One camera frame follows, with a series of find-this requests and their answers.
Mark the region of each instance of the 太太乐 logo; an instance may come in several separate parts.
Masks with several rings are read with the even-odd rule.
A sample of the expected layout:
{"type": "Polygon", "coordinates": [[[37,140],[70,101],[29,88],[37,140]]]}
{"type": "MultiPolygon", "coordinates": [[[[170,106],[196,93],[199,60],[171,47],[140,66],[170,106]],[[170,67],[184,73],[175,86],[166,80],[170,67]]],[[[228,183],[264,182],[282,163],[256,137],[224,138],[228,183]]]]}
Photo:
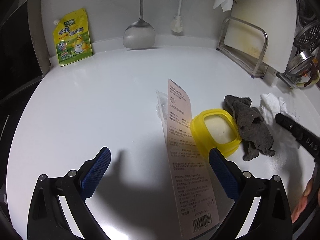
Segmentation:
{"type": "Polygon", "coordinates": [[[69,20],[67,22],[64,22],[64,26],[65,27],[71,26],[73,24],[75,24],[75,19],[72,19],[72,20],[69,20]]]}

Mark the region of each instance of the gray rag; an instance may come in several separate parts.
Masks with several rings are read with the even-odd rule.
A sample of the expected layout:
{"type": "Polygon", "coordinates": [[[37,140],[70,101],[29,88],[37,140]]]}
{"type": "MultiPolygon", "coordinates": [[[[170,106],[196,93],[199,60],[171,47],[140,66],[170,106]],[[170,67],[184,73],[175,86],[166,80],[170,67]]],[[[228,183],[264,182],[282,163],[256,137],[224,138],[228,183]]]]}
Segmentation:
{"type": "Polygon", "coordinates": [[[238,131],[244,142],[244,161],[250,161],[259,156],[273,156],[275,151],[271,150],[273,137],[268,127],[263,123],[263,117],[259,110],[251,106],[250,98],[238,98],[227,95],[223,101],[223,109],[229,112],[236,120],[238,131]]]}

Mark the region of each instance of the cutting board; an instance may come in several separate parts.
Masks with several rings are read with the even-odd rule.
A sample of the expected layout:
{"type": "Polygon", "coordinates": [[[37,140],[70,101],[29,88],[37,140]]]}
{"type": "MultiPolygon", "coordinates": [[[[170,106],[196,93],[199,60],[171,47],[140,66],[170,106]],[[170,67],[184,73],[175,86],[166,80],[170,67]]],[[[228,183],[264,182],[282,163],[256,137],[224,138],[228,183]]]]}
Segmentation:
{"type": "MultiPolygon", "coordinates": [[[[296,0],[238,0],[231,15],[265,30],[269,44],[263,62],[283,73],[292,50],[296,13],[296,0]]],[[[259,58],[264,36],[250,26],[230,20],[224,43],[259,58]]]]}

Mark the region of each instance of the white countertop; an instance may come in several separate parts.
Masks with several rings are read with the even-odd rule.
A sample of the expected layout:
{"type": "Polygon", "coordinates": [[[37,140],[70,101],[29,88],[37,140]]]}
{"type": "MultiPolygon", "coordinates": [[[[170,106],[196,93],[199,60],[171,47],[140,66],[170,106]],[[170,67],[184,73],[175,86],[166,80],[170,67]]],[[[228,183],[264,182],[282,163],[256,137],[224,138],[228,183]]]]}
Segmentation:
{"type": "MultiPolygon", "coordinates": [[[[156,113],[156,89],[166,93],[168,78],[189,95],[193,117],[203,110],[221,108],[227,94],[250,97],[252,105],[259,106],[260,94],[272,92],[296,108],[300,124],[320,134],[319,115],[304,93],[268,87],[215,49],[118,49],[55,67],[28,102],[9,156],[9,212],[24,239],[38,176],[64,176],[79,169],[103,146],[111,150],[111,164],[86,204],[108,236],[112,240],[180,238],[164,135],[156,113]]],[[[240,147],[228,159],[256,177],[280,175],[291,207],[314,166],[302,148],[277,152],[274,157],[260,154],[249,162],[242,156],[240,147]]],[[[233,201],[212,171],[210,174],[221,222],[233,201]]],[[[66,202],[60,199],[72,231],[80,235],[66,202]]]]}

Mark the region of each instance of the yellow seasoning packet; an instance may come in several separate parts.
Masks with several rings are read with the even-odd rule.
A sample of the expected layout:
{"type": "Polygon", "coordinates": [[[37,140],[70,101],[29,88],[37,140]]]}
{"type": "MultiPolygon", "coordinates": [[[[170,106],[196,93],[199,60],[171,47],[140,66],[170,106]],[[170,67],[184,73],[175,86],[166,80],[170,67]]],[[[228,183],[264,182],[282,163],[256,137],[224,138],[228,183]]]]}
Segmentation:
{"type": "Polygon", "coordinates": [[[83,8],[65,15],[53,31],[60,66],[92,55],[88,17],[83,8]]]}

